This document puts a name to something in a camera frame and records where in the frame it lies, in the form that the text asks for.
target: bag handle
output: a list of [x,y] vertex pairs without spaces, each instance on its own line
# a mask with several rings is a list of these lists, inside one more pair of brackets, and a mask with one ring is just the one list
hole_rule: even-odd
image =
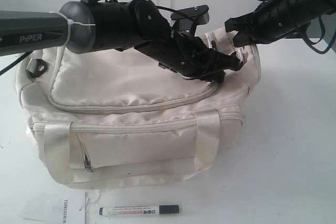
[[197,137],[194,171],[184,175],[140,175],[124,178],[93,178],[86,173],[83,182],[75,182],[74,170],[70,168],[70,122],[49,121],[44,131],[44,154],[52,178],[76,189],[122,188],[130,186],[159,185],[181,182],[207,170],[214,162],[220,141],[221,121],[217,110],[196,113]]

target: black marker cap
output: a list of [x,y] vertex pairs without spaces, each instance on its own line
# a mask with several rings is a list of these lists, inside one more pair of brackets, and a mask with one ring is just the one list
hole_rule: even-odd
[[179,205],[163,205],[159,206],[159,212],[161,215],[178,214],[180,213],[180,207]]

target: cream cooler bag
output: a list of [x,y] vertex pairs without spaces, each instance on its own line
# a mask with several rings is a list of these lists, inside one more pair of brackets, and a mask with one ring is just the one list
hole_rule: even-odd
[[[221,84],[187,81],[129,49],[76,55],[33,52],[18,67],[16,89],[39,158],[58,183],[103,189],[179,182],[211,167],[232,148],[241,107],[260,79],[255,45],[234,48],[223,28],[201,36],[245,65]],[[32,79],[32,58],[48,71]]]

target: marker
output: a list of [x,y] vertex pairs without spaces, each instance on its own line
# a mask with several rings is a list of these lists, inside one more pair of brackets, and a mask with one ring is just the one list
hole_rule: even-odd
[[129,215],[170,215],[180,213],[179,205],[161,205],[154,207],[101,207],[99,215],[105,217],[111,216],[129,216]]

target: fabric strap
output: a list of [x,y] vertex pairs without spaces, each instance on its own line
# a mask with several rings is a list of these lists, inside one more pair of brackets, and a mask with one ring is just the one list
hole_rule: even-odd
[[47,168],[53,179],[70,188],[101,189],[130,186],[159,185],[180,182],[207,170],[214,162],[220,141],[221,121],[217,110],[196,114],[197,137],[194,172],[184,175],[142,175],[113,178],[112,169],[98,168],[97,172],[86,173],[84,182],[75,182],[74,170],[70,169],[70,122],[49,121],[44,132],[44,153]]

